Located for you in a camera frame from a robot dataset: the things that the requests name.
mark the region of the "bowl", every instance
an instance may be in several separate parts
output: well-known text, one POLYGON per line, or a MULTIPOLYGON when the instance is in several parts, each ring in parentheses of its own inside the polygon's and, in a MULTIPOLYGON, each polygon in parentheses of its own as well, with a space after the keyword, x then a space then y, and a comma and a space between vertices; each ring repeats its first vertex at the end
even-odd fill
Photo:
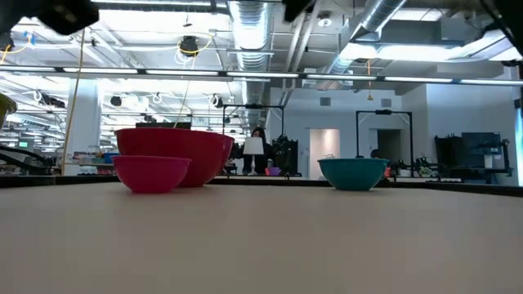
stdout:
POLYGON ((113 156, 116 175, 134 193, 169 193, 186 177, 187 158, 113 156))
POLYGON ((0 94, 0 128, 3 127, 6 117, 9 114, 16 112, 17 105, 16 102, 11 98, 0 94))
POLYGON ((234 139, 208 131, 133 128, 115 132, 121 155, 188 158, 192 162, 181 187, 201 187, 225 166, 234 139))
POLYGON ((325 179, 334 188, 369 191, 383 177, 388 160, 377 158, 326 158, 318 160, 325 179))

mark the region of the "beige tabletop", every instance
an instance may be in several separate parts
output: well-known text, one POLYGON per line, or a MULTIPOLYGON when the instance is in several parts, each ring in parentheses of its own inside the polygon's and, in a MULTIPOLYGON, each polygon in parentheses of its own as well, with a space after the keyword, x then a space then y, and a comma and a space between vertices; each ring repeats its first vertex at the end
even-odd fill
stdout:
POLYGON ((523 199, 416 189, 0 190, 2 294, 521 294, 523 199))

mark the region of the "teal bowl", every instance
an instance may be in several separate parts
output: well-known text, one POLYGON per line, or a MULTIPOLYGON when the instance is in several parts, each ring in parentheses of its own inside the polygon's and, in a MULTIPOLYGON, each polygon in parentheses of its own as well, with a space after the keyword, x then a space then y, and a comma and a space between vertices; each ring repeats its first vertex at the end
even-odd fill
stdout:
POLYGON ((388 160, 376 158, 326 158, 318 160, 325 179, 336 189, 369 191, 385 174, 388 160))

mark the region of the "pink bowl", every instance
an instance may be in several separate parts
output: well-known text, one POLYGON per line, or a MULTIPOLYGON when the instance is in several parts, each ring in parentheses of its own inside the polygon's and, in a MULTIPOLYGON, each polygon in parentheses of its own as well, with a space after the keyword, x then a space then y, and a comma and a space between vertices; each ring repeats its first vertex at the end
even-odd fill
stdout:
POLYGON ((134 193, 168 193, 186 177, 187 158, 113 156, 116 175, 134 193))
POLYGON ((133 128, 115 132, 121 155, 192 159, 182 187, 201 187, 225 166, 234 139, 208 131, 133 128))

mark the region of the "doorway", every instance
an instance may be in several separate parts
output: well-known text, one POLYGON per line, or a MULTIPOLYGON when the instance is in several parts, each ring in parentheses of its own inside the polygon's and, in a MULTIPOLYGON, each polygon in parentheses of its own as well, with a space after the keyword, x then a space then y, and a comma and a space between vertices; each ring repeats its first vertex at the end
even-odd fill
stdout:
POLYGON ((309 159, 309 179, 323 179, 318 160, 322 158, 340 158, 340 130, 311 129, 311 156, 309 159))
POLYGON ((401 130, 378 130, 378 149, 381 158, 391 163, 401 160, 401 130))

